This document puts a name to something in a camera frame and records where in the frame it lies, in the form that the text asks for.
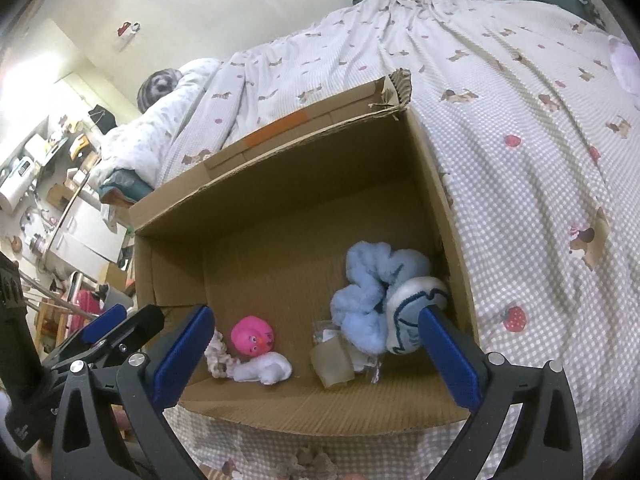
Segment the person's left hand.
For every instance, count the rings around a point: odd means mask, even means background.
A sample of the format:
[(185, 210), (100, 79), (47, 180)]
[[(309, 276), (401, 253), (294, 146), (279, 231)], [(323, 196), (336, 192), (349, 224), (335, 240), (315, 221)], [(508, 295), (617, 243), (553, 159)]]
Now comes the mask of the person's left hand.
[(35, 446), (23, 460), (23, 471), (32, 480), (51, 480), (52, 454), (46, 446)]

